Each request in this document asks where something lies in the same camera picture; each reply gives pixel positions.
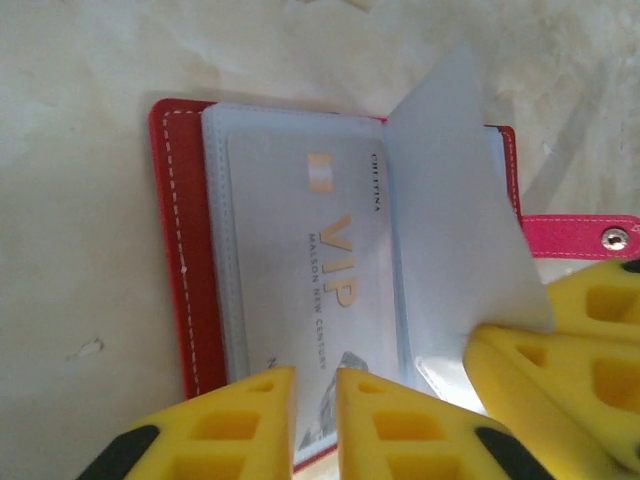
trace pink strap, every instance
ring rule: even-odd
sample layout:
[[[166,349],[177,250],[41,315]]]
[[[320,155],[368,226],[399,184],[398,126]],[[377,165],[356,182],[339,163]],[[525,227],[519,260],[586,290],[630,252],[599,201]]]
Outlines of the pink strap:
[[[523,215],[522,229],[536,258],[640,257],[640,219],[633,215]]]

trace wallet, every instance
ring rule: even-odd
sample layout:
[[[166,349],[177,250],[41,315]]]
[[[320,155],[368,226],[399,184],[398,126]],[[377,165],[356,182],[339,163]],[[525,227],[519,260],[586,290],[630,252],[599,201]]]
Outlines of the wallet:
[[[521,214],[515,133],[481,125],[470,63],[385,119],[182,99],[149,115],[185,393],[295,365],[298,467],[335,443],[337,368],[474,408],[466,335],[553,328],[528,249],[640,253],[633,216]]]

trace square hole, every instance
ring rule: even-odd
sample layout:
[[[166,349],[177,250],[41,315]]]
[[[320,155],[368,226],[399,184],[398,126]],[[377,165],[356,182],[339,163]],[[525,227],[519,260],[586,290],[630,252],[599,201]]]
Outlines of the square hole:
[[[207,455],[178,457],[171,480],[238,480],[244,468],[244,457]]]
[[[387,461],[393,480],[474,480],[458,457],[393,455]]]
[[[266,382],[258,383],[253,387],[249,388],[250,392],[258,392],[258,393],[269,393],[273,390],[275,385],[271,380],[267,380]]]
[[[640,363],[600,358],[593,362],[591,376],[600,400],[610,407],[640,413]]]
[[[220,411],[198,422],[191,435],[194,440],[251,440],[260,423],[260,415],[251,411]]]
[[[616,323],[640,323],[640,316],[629,315],[640,291],[608,285],[592,287],[587,292],[587,315],[594,320]]]
[[[380,440],[444,440],[440,426],[421,412],[376,412],[373,423]]]

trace black rubber edge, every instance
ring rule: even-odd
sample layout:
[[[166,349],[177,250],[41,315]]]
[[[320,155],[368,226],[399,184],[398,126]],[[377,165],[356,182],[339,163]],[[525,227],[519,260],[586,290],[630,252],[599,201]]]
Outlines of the black rubber edge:
[[[491,427],[478,427],[475,432],[511,480],[554,480],[515,437]]]
[[[623,263],[622,269],[629,273],[640,273],[640,258]]]
[[[145,425],[118,435],[77,480],[124,480],[159,434],[155,425]]]

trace card logo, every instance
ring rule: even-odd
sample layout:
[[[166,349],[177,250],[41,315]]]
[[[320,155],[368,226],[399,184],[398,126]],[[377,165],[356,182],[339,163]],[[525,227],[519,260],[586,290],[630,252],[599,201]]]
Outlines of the card logo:
[[[374,211],[380,211],[380,170],[378,169],[378,156],[371,155],[371,172],[373,174],[373,206]]]
[[[307,154],[309,188],[312,193],[333,193],[333,155],[331,153]]]

